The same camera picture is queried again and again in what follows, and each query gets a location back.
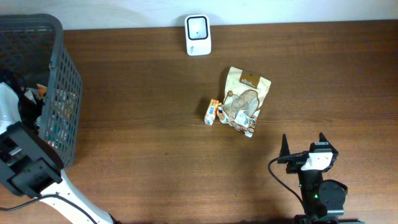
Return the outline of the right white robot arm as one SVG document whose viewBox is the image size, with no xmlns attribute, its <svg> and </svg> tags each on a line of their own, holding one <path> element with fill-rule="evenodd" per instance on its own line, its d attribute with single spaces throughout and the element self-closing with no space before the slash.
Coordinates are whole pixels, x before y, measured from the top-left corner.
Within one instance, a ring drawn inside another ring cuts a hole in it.
<svg viewBox="0 0 398 224">
<path fill-rule="evenodd" d="M 286 164 L 287 174 L 297 174 L 304 214 L 294 217 L 295 223 L 338 223 L 338 217 L 344 214 L 348 188 L 336 180 L 325 180 L 323 173 L 329 171 L 338 151 L 319 134 L 319 141 L 313 142 L 310 149 L 292 154 L 289 150 L 286 135 L 282 136 L 282 144 L 277 158 L 279 164 Z"/>
</svg>

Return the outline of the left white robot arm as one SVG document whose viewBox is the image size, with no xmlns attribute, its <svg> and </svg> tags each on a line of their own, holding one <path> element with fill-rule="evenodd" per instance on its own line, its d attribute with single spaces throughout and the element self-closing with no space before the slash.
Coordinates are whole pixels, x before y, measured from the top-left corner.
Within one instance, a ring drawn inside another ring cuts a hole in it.
<svg viewBox="0 0 398 224">
<path fill-rule="evenodd" d="M 30 198 L 12 209 L 43 202 L 71 223 L 116 223 L 72 184 L 58 154 L 22 123 L 18 102 L 17 93 L 1 83 L 1 184 Z"/>
</svg>

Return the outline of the small orange box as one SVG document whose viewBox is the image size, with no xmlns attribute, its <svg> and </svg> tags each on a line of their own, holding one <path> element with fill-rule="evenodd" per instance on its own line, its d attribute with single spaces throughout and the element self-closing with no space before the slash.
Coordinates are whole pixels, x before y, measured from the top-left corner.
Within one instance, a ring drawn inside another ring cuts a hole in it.
<svg viewBox="0 0 398 224">
<path fill-rule="evenodd" d="M 204 117 L 205 124 L 211 126 L 214 123 L 214 120 L 217 116 L 219 103 L 220 102 L 218 100 L 211 99 L 208 109 L 205 113 L 205 117 Z"/>
</svg>

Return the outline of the beige snack pouch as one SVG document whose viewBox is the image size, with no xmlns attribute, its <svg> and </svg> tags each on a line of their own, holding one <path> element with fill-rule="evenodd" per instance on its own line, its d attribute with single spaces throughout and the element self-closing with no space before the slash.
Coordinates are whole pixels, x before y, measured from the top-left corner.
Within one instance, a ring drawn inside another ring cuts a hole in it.
<svg viewBox="0 0 398 224">
<path fill-rule="evenodd" d="M 221 123 L 249 138 L 252 137 L 270 87 L 270 80 L 256 73 L 231 67 L 226 77 L 224 100 L 217 111 Z"/>
</svg>

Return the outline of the yellow wet wipes pack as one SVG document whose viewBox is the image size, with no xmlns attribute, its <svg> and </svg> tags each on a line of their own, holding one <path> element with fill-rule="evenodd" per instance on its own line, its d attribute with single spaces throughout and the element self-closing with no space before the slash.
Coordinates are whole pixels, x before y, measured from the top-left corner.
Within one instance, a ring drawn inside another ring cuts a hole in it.
<svg viewBox="0 0 398 224">
<path fill-rule="evenodd" d="M 37 95 L 40 99 L 44 99 L 47 94 L 48 88 L 44 85 L 37 84 Z"/>
</svg>

